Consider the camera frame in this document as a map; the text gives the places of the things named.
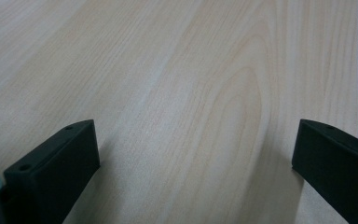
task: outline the table surface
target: table surface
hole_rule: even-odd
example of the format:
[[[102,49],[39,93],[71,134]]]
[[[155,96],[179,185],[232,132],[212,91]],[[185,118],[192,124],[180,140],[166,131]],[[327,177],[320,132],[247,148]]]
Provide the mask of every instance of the table surface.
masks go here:
[[[358,135],[358,1],[0,1],[0,174],[94,119],[64,223],[341,223],[300,119]]]

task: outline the light wood grain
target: light wood grain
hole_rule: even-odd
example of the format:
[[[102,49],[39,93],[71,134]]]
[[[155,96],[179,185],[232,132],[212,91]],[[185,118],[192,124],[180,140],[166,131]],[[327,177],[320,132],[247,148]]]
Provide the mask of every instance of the light wood grain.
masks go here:
[[[1,0],[0,174],[95,119],[65,223],[341,223],[290,160],[299,119],[358,134],[357,62],[353,0]]]

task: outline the screw hole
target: screw hole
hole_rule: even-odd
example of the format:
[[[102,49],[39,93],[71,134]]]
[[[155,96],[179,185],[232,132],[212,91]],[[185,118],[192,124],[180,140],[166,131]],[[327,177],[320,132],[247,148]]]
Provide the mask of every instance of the screw hole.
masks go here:
[[[29,170],[30,168],[31,168],[31,165],[26,164],[26,165],[22,165],[22,166],[19,168],[19,170],[20,170],[20,171],[27,171],[27,170]]]

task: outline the wooden table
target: wooden table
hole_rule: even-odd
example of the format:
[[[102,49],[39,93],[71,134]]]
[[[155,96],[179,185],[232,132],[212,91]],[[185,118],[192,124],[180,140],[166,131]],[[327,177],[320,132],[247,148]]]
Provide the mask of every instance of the wooden table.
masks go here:
[[[95,119],[65,223],[341,223],[300,119],[358,135],[358,1],[0,1],[0,174]]]

